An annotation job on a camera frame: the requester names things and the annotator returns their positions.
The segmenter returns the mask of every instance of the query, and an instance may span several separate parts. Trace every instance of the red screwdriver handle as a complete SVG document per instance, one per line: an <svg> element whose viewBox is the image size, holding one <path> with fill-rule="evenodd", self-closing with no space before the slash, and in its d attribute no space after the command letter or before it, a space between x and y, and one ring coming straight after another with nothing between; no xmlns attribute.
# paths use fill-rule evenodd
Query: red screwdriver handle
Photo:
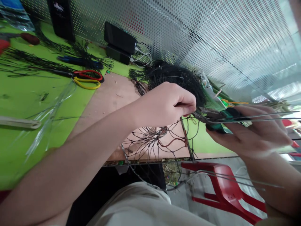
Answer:
<svg viewBox="0 0 301 226"><path fill-rule="evenodd" d="M8 47L10 47L9 41L0 40L0 55L2 54L3 50L7 49Z"/></svg>

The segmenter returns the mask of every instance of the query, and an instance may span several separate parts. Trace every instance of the wire mesh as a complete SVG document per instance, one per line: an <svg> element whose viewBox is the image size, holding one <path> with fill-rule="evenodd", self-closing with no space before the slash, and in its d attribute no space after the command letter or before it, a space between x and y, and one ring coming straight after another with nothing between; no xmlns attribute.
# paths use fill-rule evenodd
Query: wire mesh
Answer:
<svg viewBox="0 0 301 226"><path fill-rule="evenodd" d="M47 0L22 3L50 22ZM153 59L198 68L226 84L223 90L236 101L282 99L271 92L295 75L278 73L301 60L288 0L73 0L71 11L77 35L106 45L108 21L133 35Z"/></svg>

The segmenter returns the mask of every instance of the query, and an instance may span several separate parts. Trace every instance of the red plastic chair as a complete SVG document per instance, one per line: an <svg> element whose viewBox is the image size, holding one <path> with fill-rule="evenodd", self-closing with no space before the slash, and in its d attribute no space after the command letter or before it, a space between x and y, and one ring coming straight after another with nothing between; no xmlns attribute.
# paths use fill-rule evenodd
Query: red plastic chair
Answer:
<svg viewBox="0 0 301 226"><path fill-rule="evenodd" d="M183 168L193 170L193 171L206 170L206 171L213 171L219 174L226 174L226 175L233 176L231 168L224 164L196 162L196 163L182 163L181 165ZM256 207L257 209L266 212L266 207L263 202L254 199L253 197L244 193L235 181L226 180L224 178L215 177L212 175L208 175L208 176L210 177L211 182L213 184L215 194L205 193L204 195L205 198L211 200L192 197L193 201L217 209L221 209L230 213L234 213L253 225L255 225L258 221L262 220L260 217L245 210L239 203L239 200L243 199L245 202ZM228 178L231 180L235 180L234 177L228 177Z"/></svg>

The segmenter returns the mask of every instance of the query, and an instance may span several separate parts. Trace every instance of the floor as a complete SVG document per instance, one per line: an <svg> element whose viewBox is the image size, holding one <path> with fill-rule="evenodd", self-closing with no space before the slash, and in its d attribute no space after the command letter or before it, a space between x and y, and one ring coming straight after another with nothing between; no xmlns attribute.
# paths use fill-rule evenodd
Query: floor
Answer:
<svg viewBox="0 0 301 226"><path fill-rule="evenodd" d="M243 177L249 178L247 171L244 167L244 162L239 157L232 158L222 158L222 159L208 159L202 160L202 162L214 162L214 163L222 163L231 167L233 174L241 175ZM250 184L251 182L248 180L237 179L238 181L244 182L246 184ZM263 201L263 199L259 196L257 191L246 185L240 185L240 188L248 195ZM181 186L179 189L168 192L168 195L171 199L173 205L183 208L193 214L198 215L201 218L206 219L207 221L213 223L217 226L228 226L228 225L242 225L242 226L250 226L251 224L245 221L243 218L223 211L216 208L212 208L210 206L203 205L201 203L197 203L192 201L192 194L196 197L203 197L203 193L212 193L214 194L213 186L208 176L205 174L200 174L191 179L187 184ZM241 202L241 205L248 211L253 214L259 216L260 218L266 218L266 213L250 206L245 202Z"/></svg>

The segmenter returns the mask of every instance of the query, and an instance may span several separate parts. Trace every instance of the finger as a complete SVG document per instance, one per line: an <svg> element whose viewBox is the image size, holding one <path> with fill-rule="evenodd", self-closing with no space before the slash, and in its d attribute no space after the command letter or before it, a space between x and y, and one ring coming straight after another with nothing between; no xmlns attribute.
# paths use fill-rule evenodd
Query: finger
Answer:
<svg viewBox="0 0 301 226"><path fill-rule="evenodd" d="M189 115L193 112L195 112L196 110L196 106L193 105L177 105L175 106L175 110L177 112L177 117L181 117L181 116L185 116L185 115Z"/></svg>
<svg viewBox="0 0 301 226"><path fill-rule="evenodd" d="M259 140L260 137L253 131L239 123L226 123L225 126L241 141Z"/></svg>
<svg viewBox="0 0 301 226"><path fill-rule="evenodd" d="M249 107L249 106L235 106L234 107L236 110L238 110L243 116L256 116L256 115L264 115L266 114L265 111L260 110L258 108L253 108L253 107ZM256 119L271 119L270 116L260 116L257 117ZM262 130L273 130L273 129L277 129L279 130L279 126L278 124L274 121L274 120L270 120L270 121L253 121L252 124L254 125L254 127L256 128L260 128Z"/></svg>
<svg viewBox="0 0 301 226"><path fill-rule="evenodd" d="M260 109L262 111L265 111L266 113L268 114L271 114L271 113L275 113L276 111L271 108L271 107L266 107L266 106L261 106L261 105L248 105L250 107L253 107L253 108L257 108L257 109ZM271 118L279 118L279 115L270 115ZM277 125L279 126L280 129L282 129L284 132L287 133L287 130L285 128L285 126L283 125L282 123L282 120L275 120L275 122L277 123Z"/></svg>
<svg viewBox="0 0 301 226"><path fill-rule="evenodd" d="M177 86L177 93L178 93L178 103L186 104L186 105L191 105L191 106L196 106L197 101L195 99L195 96L187 91L186 89L183 89L180 86Z"/></svg>
<svg viewBox="0 0 301 226"><path fill-rule="evenodd" d="M206 132L211 136L211 138L218 144L231 149L233 148L233 144L236 145L240 142L239 138L236 137L234 134L221 134L216 131L210 131L206 129Z"/></svg>

